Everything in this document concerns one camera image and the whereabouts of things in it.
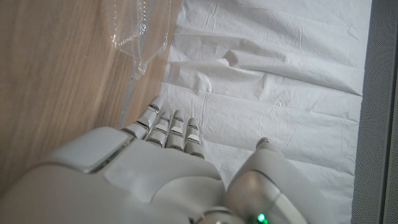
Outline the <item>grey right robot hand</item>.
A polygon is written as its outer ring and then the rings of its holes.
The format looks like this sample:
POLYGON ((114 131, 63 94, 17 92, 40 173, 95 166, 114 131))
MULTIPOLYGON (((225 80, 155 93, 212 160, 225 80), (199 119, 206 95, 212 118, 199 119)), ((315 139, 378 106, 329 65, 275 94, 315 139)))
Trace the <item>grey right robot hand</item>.
POLYGON ((2 223, 334 223, 321 192, 267 138, 225 185, 196 119, 155 97, 123 129, 94 129, 1 197, 2 223))

